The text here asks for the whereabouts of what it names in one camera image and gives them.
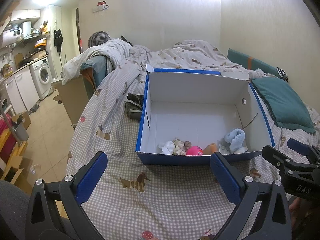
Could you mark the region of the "right hand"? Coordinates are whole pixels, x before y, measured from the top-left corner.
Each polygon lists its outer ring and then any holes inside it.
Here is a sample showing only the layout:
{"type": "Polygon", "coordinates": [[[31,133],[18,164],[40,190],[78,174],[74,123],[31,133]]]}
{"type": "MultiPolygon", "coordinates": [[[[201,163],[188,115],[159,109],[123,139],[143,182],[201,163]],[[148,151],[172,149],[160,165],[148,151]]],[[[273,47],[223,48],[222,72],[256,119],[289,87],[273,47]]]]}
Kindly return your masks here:
{"type": "Polygon", "coordinates": [[[295,231],[307,215],[317,212],[318,210],[319,203],[316,204],[306,199],[292,197],[289,203],[292,230],[295,231]]]}

